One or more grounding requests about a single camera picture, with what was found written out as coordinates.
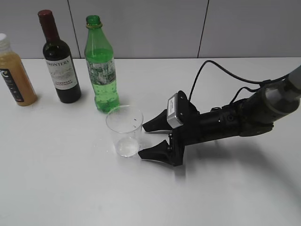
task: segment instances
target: cable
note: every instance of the cable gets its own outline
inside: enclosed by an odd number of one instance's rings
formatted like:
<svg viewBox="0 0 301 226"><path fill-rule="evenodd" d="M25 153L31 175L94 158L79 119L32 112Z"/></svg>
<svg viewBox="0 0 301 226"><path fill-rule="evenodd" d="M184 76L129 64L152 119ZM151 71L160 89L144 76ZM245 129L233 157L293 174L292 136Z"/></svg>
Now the cable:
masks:
<svg viewBox="0 0 301 226"><path fill-rule="evenodd" d="M285 75L285 76L282 76L282 77L280 77L280 78L278 78L278 79L274 79L274 80L251 81L251 80L248 80L248 79L241 78L241 77L239 77L239 76L237 76L237 75L235 75L235 74L229 72L227 69L225 69L224 67L220 66L220 65L219 65L218 63L216 63L215 61L212 61L212 60L206 60L206 61L201 65L201 67L200 67L200 69L199 69L199 71L198 71L198 73L197 73L197 75L196 75L196 78L195 78L195 80L194 80L194 82L193 82L193 85L192 85L192 88L191 88L191 91L190 91L190 95L189 95L189 99L188 99L189 102L191 101L192 92L193 92L193 90L194 90L194 87L196 86L196 83L197 83L197 80L198 80L198 76L199 76L199 74L201 73L202 69L204 68L204 66L205 66L207 63L212 63L212 64L214 64L214 65L217 66L219 69L221 69L222 71L224 71L225 73L227 73L228 75L230 75L231 77L233 77L233 78L235 78L235 79L237 79L237 80L240 80L240 81L243 81L243 82L246 82L246 83L251 83L251 84L260 85L261 87L262 87L263 85L266 85L266 84L271 84L271 83L274 83L274 82L277 82L277 81L281 81L281 80L285 79L285 78L288 76L288 74L287 74L287 75Z"/></svg>
<svg viewBox="0 0 301 226"><path fill-rule="evenodd" d="M242 91L243 89L246 89L246 90L248 90L248 91L251 92L251 93L254 93L254 92L257 92L260 88L258 88L258 89L250 89L249 87L246 87L246 86L240 88L240 89L237 91L237 93L235 94L235 96L233 97L233 99L230 101L230 104L229 104L229 105L233 104L233 102L235 101L235 99L238 97L240 91Z"/></svg>

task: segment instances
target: wine bottle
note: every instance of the wine bottle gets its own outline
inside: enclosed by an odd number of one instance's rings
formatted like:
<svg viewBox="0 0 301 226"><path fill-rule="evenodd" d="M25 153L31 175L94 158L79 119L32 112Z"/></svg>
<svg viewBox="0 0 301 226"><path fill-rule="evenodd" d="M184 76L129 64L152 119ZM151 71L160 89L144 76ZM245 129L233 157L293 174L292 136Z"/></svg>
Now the wine bottle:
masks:
<svg viewBox="0 0 301 226"><path fill-rule="evenodd" d="M57 95L63 103L73 103L81 96L69 46L60 39L50 10L38 12L46 44L43 55L46 60Z"/></svg>

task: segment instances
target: clear plastic cup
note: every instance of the clear plastic cup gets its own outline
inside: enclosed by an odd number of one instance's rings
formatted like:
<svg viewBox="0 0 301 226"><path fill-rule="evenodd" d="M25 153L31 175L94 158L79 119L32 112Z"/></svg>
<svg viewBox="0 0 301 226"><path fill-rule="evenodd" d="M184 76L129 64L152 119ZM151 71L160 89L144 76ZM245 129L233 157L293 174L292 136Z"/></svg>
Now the clear plastic cup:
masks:
<svg viewBox="0 0 301 226"><path fill-rule="evenodd" d="M138 108L129 105L115 107L108 113L106 123L118 154L130 157L139 151L143 115Z"/></svg>

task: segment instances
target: orange juice bottle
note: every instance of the orange juice bottle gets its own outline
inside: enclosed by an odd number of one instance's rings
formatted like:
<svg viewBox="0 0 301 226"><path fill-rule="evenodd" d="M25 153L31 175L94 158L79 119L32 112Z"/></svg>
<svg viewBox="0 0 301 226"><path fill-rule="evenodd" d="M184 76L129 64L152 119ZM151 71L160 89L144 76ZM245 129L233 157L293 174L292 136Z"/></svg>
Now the orange juice bottle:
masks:
<svg viewBox="0 0 301 226"><path fill-rule="evenodd" d="M0 75L19 106L28 106L37 100L19 55L11 50L9 40L0 33Z"/></svg>

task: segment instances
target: robotic arm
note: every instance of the robotic arm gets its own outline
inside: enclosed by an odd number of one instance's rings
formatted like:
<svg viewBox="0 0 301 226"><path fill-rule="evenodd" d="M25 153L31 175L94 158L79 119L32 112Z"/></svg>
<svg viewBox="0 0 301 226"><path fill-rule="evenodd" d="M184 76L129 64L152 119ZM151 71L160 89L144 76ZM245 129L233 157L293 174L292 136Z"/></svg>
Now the robotic arm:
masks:
<svg viewBox="0 0 301 226"><path fill-rule="evenodd" d="M146 132L171 130L166 140L141 150L142 159L179 166L185 146L226 137L250 137L269 132L278 119L297 110L301 98L301 66L285 80L262 86L247 99L200 114L183 91L173 95L160 115L143 124Z"/></svg>

